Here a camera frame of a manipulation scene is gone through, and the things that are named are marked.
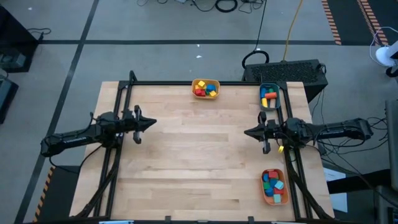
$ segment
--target wooden tabletop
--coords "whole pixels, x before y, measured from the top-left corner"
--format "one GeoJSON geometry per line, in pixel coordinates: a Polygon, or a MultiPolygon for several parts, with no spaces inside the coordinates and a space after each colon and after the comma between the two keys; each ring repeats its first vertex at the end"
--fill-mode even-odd
{"type": "MultiPolygon", "coordinates": [[[[117,82],[103,82],[96,116],[113,110],[117,86],[117,82]]],[[[288,91],[293,115],[311,123],[303,84],[288,83],[288,91]]],[[[283,100],[281,104],[286,118],[283,100]]],[[[264,155],[262,144],[243,134],[257,126],[258,86],[221,86],[214,101],[194,98],[188,85],[133,86],[130,110],[134,105],[157,123],[141,135],[140,145],[134,143],[132,133],[124,137],[111,218],[294,220],[291,200],[271,206],[262,196],[262,172],[280,169],[286,174],[284,155],[278,153],[275,141],[270,141],[272,150],[264,155]]],[[[277,120],[277,113],[267,112],[267,119],[277,120]]],[[[85,155],[98,146],[87,146],[85,155]]],[[[93,154],[82,167],[70,215],[76,215],[98,188],[104,152],[93,154]]],[[[319,152],[312,147],[301,152],[309,191],[334,216],[319,152]]],[[[305,217],[299,189],[297,195],[305,217]]]]}

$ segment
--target black box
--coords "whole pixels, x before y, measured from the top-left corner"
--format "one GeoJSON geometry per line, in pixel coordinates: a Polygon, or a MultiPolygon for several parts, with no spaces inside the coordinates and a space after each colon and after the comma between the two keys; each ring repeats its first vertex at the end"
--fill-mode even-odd
{"type": "Polygon", "coordinates": [[[0,55],[19,55],[18,66],[1,67],[8,73],[28,72],[39,41],[29,33],[4,7],[0,6],[0,55]]]}
{"type": "Polygon", "coordinates": [[[17,93],[18,85],[8,79],[0,80],[0,124],[6,119],[8,108],[17,93]]]}
{"type": "Polygon", "coordinates": [[[323,68],[324,65],[318,60],[246,65],[243,80],[261,83],[303,82],[307,101],[311,102],[328,84],[323,68]]]}

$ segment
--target orange bowl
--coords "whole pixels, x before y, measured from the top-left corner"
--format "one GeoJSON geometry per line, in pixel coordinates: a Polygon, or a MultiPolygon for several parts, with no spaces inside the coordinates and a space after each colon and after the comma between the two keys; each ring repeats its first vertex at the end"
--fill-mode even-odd
{"type": "Polygon", "coordinates": [[[285,181],[285,176],[284,173],[280,170],[280,169],[267,169],[264,170],[264,172],[261,174],[261,189],[262,189],[262,194],[264,196],[264,199],[266,200],[266,202],[269,205],[285,205],[288,201],[289,201],[289,193],[287,191],[287,184],[285,181]],[[275,203],[274,202],[274,198],[273,197],[268,197],[265,193],[264,187],[263,187],[263,183],[264,181],[262,180],[262,176],[266,173],[268,173],[269,171],[276,171],[278,173],[279,176],[279,180],[282,181],[284,183],[284,193],[280,196],[280,203],[275,203]]]}
{"type": "Polygon", "coordinates": [[[205,79],[205,78],[197,78],[194,81],[192,81],[192,94],[194,95],[194,97],[198,98],[198,99],[204,99],[204,100],[215,100],[217,98],[217,96],[220,93],[220,83],[217,80],[209,80],[209,79],[205,79]],[[197,85],[200,81],[204,81],[206,83],[206,85],[208,84],[213,84],[216,86],[216,95],[211,97],[211,96],[196,96],[195,94],[195,85],[197,85]]]}

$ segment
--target colorful blocks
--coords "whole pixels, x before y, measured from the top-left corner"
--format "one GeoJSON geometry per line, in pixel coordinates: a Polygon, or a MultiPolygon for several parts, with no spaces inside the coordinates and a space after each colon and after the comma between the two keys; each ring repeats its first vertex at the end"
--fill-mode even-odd
{"type": "Polygon", "coordinates": [[[216,91],[216,90],[217,90],[216,86],[213,85],[213,84],[209,84],[209,85],[206,86],[206,91],[211,92],[211,91],[216,91]]]}
{"type": "Polygon", "coordinates": [[[268,172],[268,177],[269,178],[278,178],[278,173],[276,171],[269,171],[268,172]]]}
{"type": "Polygon", "coordinates": [[[201,90],[201,89],[195,90],[195,91],[194,91],[194,94],[195,94],[196,96],[206,96],[206,92],[205,92],[204,90],[201,90]]]}
{"type": "Polygon", "coordinates": [[[262,181],[268,182],[268,174],[264,174],[264,175],[262,176],[262,181]]]}
{"type": "Polygon", "coordinates": [[[267,93],[267,90],[266,90],[265,88],[261,88],[261,89],[260,89],[260,96],[261,96],[261,98],[265,97],[266,93],[267,93]]]}
{"type": "Polygon", "coordinates": [[[284,191],[274,188],[274,195],[275,195],[275,194],[282,195],[282,194],[284,194],[284,191]]]}
{"type": "Polygon", "coordinates": [[[269,180],[269,184],[271,185],[271,187],[275,187],[275,184],[278,183],[277,179],[271,179],[269,180]]]}
{"type": "Polygon", "coordinates": [[[281,197],[279,194],[274,194],[274,203],[280,203],[281,197]]]}
{"type": "Polygon", "coordinates": [[[268,189],[270,189],[270,188],[271,188],[271,186],[269,185],[269,183],[268,183],[268,182],[264,182],[264,183],[262,183],[262,186],[263,186],[263,188],[264,188],[265,190],[268,190],[268,189]]]}
{"type": "Polygon", "coordinates": [[[210,96],[211,96],[211,97],[215,97],[216,95],[217,95],[216,91],[211,91],[211,92],[210,92],[210,96]]]}
{"type": "Polygon", "coordinates": [[[282,190],[284,188],[284,183],[280,180],[274,185],[275,188],[282,190]]]}
{"type": "Polygon", "coordinates": [[[268,107],[268,102],[267,102],[267,99],[266,99],[266,98],[261,98],[261,105],[262,105],[263,107],[268,107]]]}
{"type": "Polygon", "coordinates": [[[267,99],[276,99],[278,96],[276,94],[276,92],[273,93],[266,93],[266,98],[267,99]]]}
{"type": "Polygon", "coordinates": [[[274,189],[270,188],[266,190],[266,195],[272,197],[274,195],[274,189]]]}
{"type": "Polygon", "coordinates": [[[194,93],[196,96],[201,96],[201,89],[196,89],[193,93],[194,93]]]}
{"type": "Polygon", "coordinates": [[[198,82],[198,86],[199,86],[201,89],[204,89],[204,88],[206,87],[206,83],[205,83],[204,81],[199,81],[199,82],[198,82]]]}

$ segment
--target orange and black striped tape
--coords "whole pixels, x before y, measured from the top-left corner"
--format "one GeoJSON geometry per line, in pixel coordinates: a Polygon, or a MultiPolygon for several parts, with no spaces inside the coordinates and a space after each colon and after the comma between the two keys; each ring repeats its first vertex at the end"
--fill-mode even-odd
{"type": "MultiPolygon", "coordinates": [[[[372,24],[374,30],[377,31],[378,29],[380,29],[380,24],[377,21],[376,16],[374,15],[371,6],[368,3],[368,0],[360,0],[361,2],[359,2],[359,0],[357,1],[361,10],[362,11],[364,10],[366,13],[366,15],[364,14],[366,22],[370,20],[370,23],[372,24]]],[[[370,28],[372,35],[376,33],[373,29],[370,28]]],[[[388,45],[388,40],[386,35],[384,35],[383,30],[379,30],[379,32],[377,33],[377,37],[381,40],[381,43],[383,45],[388,45]]]]}
{"type": "Polygon", "coordinates": [[[47,178],[46,178],[45,183],[44,183],[43,192],[42,192],[42,195],[40,196],[39,204],[37,204],[37,208],[36,208],[35,216],[34,216],[34,218],[33,218],[33,222],[37,222],[37,220],[39,219],[40,210],[41,210],[42,207],[43,207],[43,203],[44,203],[44,199],[45,199],[45,194],[46,194],[47,191],[49,190],[49,185],[50,185],[50,181],[51,181],[51,176],[52,176],[52,173],[53,173],[54,169],[55,169],[54,166],[50,167],[50,170],[49,170],[49,172],[48,172],[48,174],[47,174],[47,178]]]}
{"type": "Polygon", "coordinates": [[[336,44],[341,45],[341,38],[338,34],[337,26],[335,24],[335,20],[333,19],[333,15],[331,14],[328,1],[322,0],[322,6],[325,10],[326,18],[328,19],[331,32],[333,33],[333,38],[335,39],[336,44]]]}

